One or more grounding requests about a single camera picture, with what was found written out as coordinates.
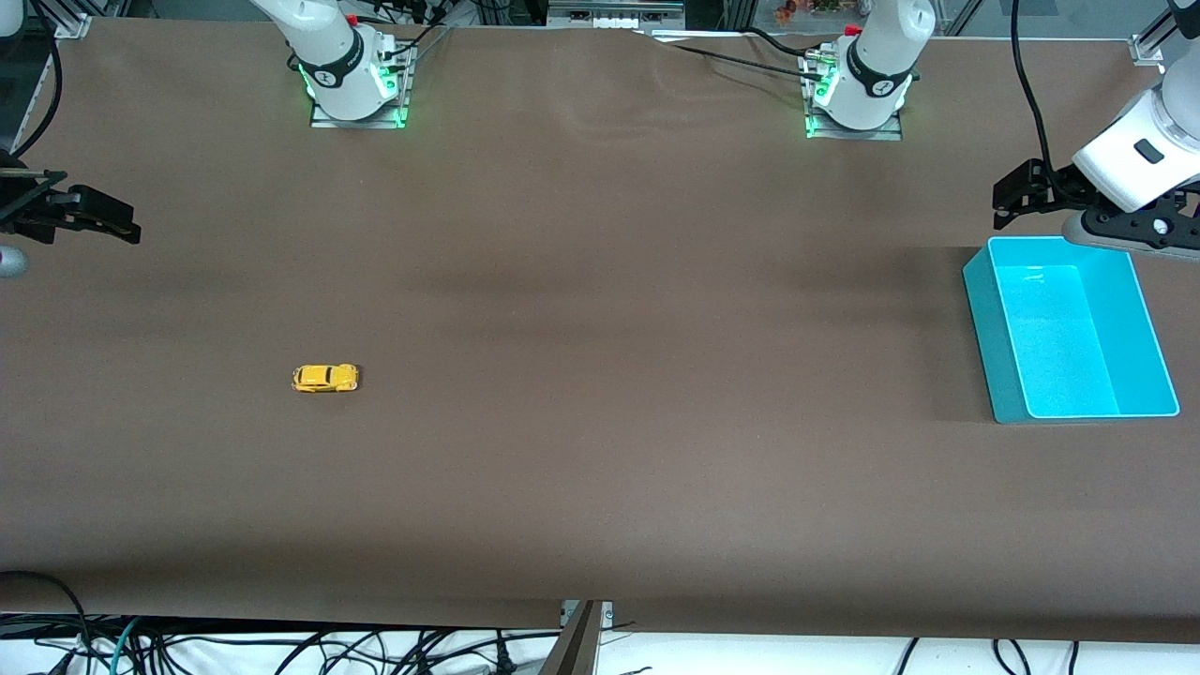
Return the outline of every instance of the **table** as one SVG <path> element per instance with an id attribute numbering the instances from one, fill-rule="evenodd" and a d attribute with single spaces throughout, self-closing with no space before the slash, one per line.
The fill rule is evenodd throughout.
<path id="1" fill-rule="evenodd" d="M 4 283 L 0 562 L 90 611 L 1200 637 L 1200 269 L 1138 261 L 1178 418 L 990 419 L 960 269 L 1036 151 L 1004 42 L 932 42 L 898 144 L 624 31 L 455 31 L 403 131 L 308 129 L 271 25 L 62 54 L 26 160 L 145 234 Z M 1154 76 L 1026 60 L 1058 162 Z"/>

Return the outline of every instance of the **teal cable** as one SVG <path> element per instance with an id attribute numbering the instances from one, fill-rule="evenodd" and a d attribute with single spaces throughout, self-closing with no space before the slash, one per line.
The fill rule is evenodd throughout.
<path id="1" fill-rule="evenodd" d="M 108 675 L 116 675 L 116 664 L 121 661 L 121 650 L 125 649 L 125 643 L 130 639 L 130 633 L 133 632 L 133 627 L 137 626 L 140 616 L 134 616 L 125 625 L 125 629 L 121 631 L 121 637 L 116 638 L 116 647 L 113 650 L 113 661 L 108 664 Z"/>

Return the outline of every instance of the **yellow toy car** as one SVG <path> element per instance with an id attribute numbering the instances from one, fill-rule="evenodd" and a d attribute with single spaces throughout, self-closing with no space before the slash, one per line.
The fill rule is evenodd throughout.
<path id="1" fill-rule="evenodd" d="M 322 392 L 353 392 L 359 388 L 359 366 L 301 365 L 292 374 L 292 388 L 306 394 Z"/>

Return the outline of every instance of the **blue plastic bin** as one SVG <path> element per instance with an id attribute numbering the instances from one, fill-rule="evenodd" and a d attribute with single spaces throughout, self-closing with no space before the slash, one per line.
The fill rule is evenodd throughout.
<path id="1" fill-rule="evenodd" d="M 997 237 L 962 276 L 996 422 L 1180 413 L 1129 253 Z"/>

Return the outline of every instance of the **white floor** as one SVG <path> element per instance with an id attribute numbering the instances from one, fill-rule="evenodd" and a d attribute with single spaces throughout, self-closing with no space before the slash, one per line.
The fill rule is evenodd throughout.
<path id="1" fill-rule="evenodd" d="M 337 635 L 353 641 L 361 633 Z M 224 635 L 227 639 L 253 639 L 265 635 Z M 305 634 L 270 638 L 302 639 Z M 494 633 L 464 631 L 444 643 L 438 652 L 454 651 L 490 640 Z M 384 637 L 392 657 L 414 644 L 415 633 L 390 633 Z M 799 638 L 768 635 L 700 635 L 636 633 L 606 634 L 600 649 L 598 675 L 628 675 L 649 667 L 648 675 L 893 675 L 900 653 L 907 644 L 899 638 Z M 67 646 L 70 640 L 60 640 Z M 527 663 L 548 653 L 552 639 L 514 641 L 509 651 L 515 663 Z M 1068 643 L 1021 641 L 1032 675 L 1067 673 Z M 97 644 L 101 651 L 112 645 Z M 371 640 L 366 651 L 379 653 Z M 192 641 L 172 647 L 172 655 L 194 675 L 272 675 L 292 651 L 289 646 L 230 646 Z M 494 650 L 481 650 L 485 656 Z M 1014 652 L 1006 656 L 1020 673 Z M 28 640 L 0 640 L 0 675 L 31 675 L 48 671 L 61 651 L 34 645 Z M 312 649 L 294 661 L 284 675 L 318 673 L 319 650 Z M 437 675 L 481 675 L 490 664 L 476 656 L 457 658 L 434 669 Z M 70 675 L 84 675 L 77 659 Z M 912 655 L 906 675 L 1004 675 L 991 653 L 989 640 L 923 639 Z M 1075 673 L 1078 675 L 1157 675 L 1200 673 L 1200 646 L 1126 645 L 1084 643 Z M 92 674 L 104 675 L 98 668 Z M 342 662 L 332 675 L 371 675 L 367 665 Z"/>

